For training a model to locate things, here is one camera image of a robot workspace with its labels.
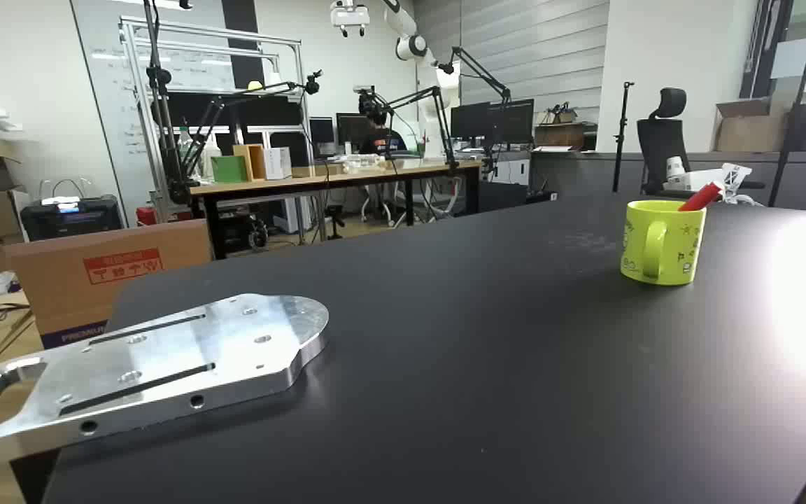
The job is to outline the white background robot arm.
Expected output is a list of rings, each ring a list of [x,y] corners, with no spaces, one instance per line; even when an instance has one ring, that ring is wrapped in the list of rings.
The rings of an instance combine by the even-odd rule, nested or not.
[[[403,8],[403,0],[382,0],[384,3],[384,22],[397,33],[394,55],[401,61],[422,58],[428,54],[428,43],[421,33],[418,19]],[[342,33],[365,37],[372,13],[365,0],[330,0],[328,12],[330,26]]]

